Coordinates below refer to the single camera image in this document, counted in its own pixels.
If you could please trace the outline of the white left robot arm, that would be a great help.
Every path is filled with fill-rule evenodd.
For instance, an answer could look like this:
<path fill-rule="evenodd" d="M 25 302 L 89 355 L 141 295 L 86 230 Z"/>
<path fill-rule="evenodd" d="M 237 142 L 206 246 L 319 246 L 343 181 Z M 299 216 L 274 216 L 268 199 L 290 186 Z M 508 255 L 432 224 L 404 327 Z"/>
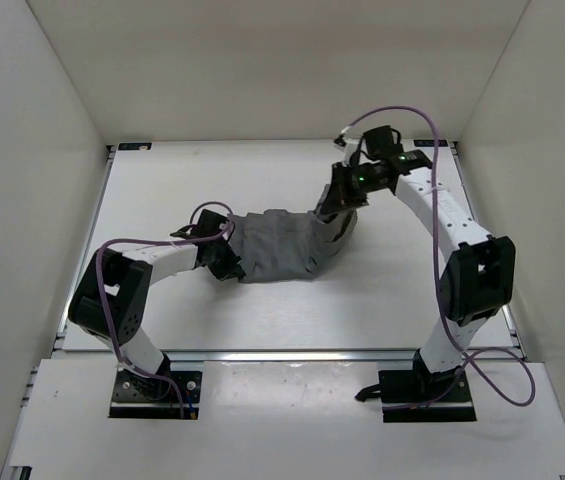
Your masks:
<path fill-rule="evenodd" d="M 240 257 L 229 245 L 233 229 L 228 216 L 201 208 L 195 223 L 165 240 L 106 241 L 83 273 L 69 321 L 107 345 L 147 397 L 159 398 L 171 385 L 166 355 L 142 327 L 150 288 L 198 268 L 218 280 L 243 277 Z"/>

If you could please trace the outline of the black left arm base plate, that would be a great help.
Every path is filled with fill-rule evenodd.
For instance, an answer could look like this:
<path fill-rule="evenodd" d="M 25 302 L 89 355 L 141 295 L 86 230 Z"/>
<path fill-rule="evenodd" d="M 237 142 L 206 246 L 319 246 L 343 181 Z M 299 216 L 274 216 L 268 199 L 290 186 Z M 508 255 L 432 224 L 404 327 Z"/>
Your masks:
<path fill-rule="evenodd" d="M 143 378 L 119 368 L 112 388 L 109 417 L 113 419 L 197 420 L 203 371 L 171 365 L 170 376 L 182 401 L 168 382 Z"/>

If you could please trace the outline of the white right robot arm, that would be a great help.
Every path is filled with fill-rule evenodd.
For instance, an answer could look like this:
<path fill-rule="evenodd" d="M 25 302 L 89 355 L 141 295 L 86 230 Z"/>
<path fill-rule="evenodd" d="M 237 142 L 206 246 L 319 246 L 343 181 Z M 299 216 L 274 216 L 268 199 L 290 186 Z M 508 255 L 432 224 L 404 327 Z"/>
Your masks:
<path fill-rule="evenodd" d="M 325 217 L 364 207 L 371 193 L 387 190 L 406 205 L 433 238 L 443 261 L 435 276 L 440 319 L 414 359 L 411 391 L 433 400 L 446 388 L 445 375 L 459 368 L 476 332 L 512 297 L 515 246 L 496 237 L 463 208 L 440 181 L 435 156 L 407 151 L 390 126 L 354 140 L 345 132 L 334 140 L 343 159 L 318 212 Z"/>

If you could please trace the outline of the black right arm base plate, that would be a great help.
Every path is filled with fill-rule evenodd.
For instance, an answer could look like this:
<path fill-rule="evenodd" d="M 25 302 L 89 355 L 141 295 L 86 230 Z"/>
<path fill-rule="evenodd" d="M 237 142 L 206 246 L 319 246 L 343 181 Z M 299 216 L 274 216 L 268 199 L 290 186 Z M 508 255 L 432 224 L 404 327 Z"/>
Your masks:
<path fill-rule="evenodd" d="M 355 400 L 379 400 L 384 423 L 475 422 L 472 393 L 465 371 L 430 373 L 419 352 L 406 367 L 380 367 L 378 382 L 362 388 Z"/>

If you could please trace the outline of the grey pleated skirt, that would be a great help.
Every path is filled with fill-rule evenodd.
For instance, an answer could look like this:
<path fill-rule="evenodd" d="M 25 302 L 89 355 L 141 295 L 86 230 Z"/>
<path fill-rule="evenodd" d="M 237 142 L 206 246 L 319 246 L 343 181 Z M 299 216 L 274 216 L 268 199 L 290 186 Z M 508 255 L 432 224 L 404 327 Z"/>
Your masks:
<path fill-rule="evenodd" d="M 323 217 L 317 210 L 268 209 L 231 215 L 229 244 L 240 257 L 243 284 L 313 280 L 331 266 L 356 227 L 355 210 Z"/>

